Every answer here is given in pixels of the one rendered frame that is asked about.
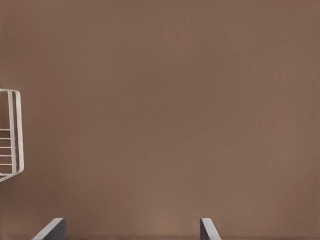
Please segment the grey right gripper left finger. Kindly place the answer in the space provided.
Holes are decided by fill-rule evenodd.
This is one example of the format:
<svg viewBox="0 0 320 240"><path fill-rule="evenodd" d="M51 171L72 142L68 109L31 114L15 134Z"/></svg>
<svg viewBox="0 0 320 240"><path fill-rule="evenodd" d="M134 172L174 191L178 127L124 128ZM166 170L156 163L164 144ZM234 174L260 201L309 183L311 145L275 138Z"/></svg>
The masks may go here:
<svg viewBox="0 0 320 240"><path fill-rule="evenodd" d="M31 240L67 240L67 223L63 217L54 218Z"/></svg>

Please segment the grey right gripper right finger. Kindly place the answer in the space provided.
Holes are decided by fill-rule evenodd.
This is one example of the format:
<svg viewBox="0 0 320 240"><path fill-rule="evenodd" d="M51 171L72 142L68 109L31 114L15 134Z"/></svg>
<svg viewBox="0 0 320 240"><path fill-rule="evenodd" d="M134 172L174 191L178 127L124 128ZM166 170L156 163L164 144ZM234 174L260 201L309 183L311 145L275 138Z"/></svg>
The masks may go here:
<svg viewBox="0 0 320 240"><path fill-rule="evenodd" d="M222 240L211 218L200 218L200 240Z"/></svg>

